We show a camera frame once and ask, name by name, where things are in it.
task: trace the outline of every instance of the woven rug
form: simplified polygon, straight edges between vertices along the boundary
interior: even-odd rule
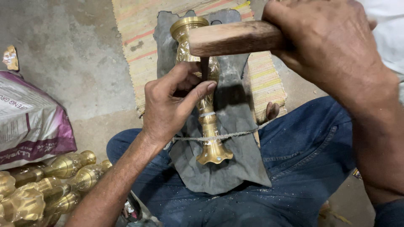
[[[145,108],[145,84],[157,79],[157,44],[153,33],[159,11],[171,11],[183,16],[188,10],[194,10],[197,16],[203,16],[231,8],[240,12],[242,21],[254,20],[250,1],[245,0],[112,0],[112,4],[139,112]],[[269,101],[279,103],[279,116],[286,114],[286,93],[272,63],[271,53],[251,54],[248,66],[257,122],[264,121]]]

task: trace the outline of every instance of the rope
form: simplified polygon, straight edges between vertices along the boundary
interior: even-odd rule
[[[219,136],[215,136],[215,137],[200,137],[200,138],[193,138],[193,137],[174,137],[173,138],[173,142],[175,140],[181,140],[181,141],[189,141],[189,140],[195,140],[195,141],[209,141],[209,140],[216,140],[216,139],[227,139],[230,137],[238,137],[238,136],[243,136],[243,135],[247,135],[247,134],[251,134],[254,133],[260,129],[262,129],[263,127],[267,126],[269,123],[271,123],[273,120],[275,120],[276,118],[260,125],[258,128],[250,130],[250,131],[245,131],[245,132],[235,132],[235,133],[230,133],[230,134],[225,134],[225,135],[219,135]]]

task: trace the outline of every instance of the concrete floor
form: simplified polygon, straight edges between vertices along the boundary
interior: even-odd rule
[[[260,19],[266,0],[252,0]],[[141,127],[129,68],[121,48],[110,0],[2,1],[0,50],[13,44],[24,78],[67,110],[79,151],[107,158],[105,147],[116,133]],[[326,95],[288,69],[273,62],[288,93],[290,112]],[[0,70],[6,66],[0,63]],[[330,198],[331,208],[353,223],[372,226],[374,212],[363,183],[348,178]],[[330,218],[321,226],[348,226]]]

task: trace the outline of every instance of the knee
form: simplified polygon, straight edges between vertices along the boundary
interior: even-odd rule
[[[118,161],[141,130],[141,128],[128,129],[116,134],[108,141],[106,150],[110,162],[114,164]]]

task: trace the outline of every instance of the hand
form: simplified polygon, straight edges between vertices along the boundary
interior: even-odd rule
[[[375,90],[391,90],[397,82],[377,52],[371,32],[376,23],[356,1],[271,0],[262,19],[277,25],[295,46],[272,53],[345,106],[377,103]]]
[[[162,78],[145,85],[142,133],[150,141],[166,145],[184,126],[196,103],[215,90],[215,81],[200,83],[200,78],[194,74],[198,71],[199,62],[180,62]],[[174,96],[176,91],[187,90],[190,92],[185,98]]]

